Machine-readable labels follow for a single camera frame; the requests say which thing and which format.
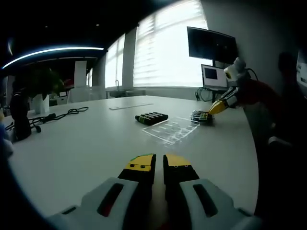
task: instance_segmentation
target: ceiling light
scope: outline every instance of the ceiling light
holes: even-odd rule
[[[31,53],[31,54],[27,54],[27,55],[24,55],[22,57],[19,57],[15,60],[9,62],[5,66],[3,66],[2,69],[4,69],[5,67],[8,67],[10,64],[12,64],[16,61],[19,61],[21,59],[24,59],[24,58],[27,58],[29,56],[33,56],[33,55],[36,55],[36,54],[42,54],[42,53],[47,53],[47,52],[59,51],[59,50],[75,50],[75,49],[103,50],[103,48],[98,48],[98,47],[64,47],[64,48],[46,49],[46,50],[37,51],[37,52]]]

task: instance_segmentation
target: table surface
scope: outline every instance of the table surface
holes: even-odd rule
[[[110,110],[110,107],[153,103]],[[117,177],[130,159],[155,153],[156,169],[150,207],[151,229],[167,219],[163,155],[173,152],[189,160],[200,178],[229,194],[235,207],[254,212],[258,195],[258,162],[252,133],[243,109],[215,116],[215,126],[199,126],[174,145],[144,133],[135,115],[160,112],[169,118],[189,118],[193,110],[208,111],[211,103],[138,96],[54,106],[51,113],[71,108],[89,110],[41,125],[42,132],[14,144],[10,166],[28,199],[45,217],[71,205],[109,177]],[[5,118],[8,125],[11,117]]]

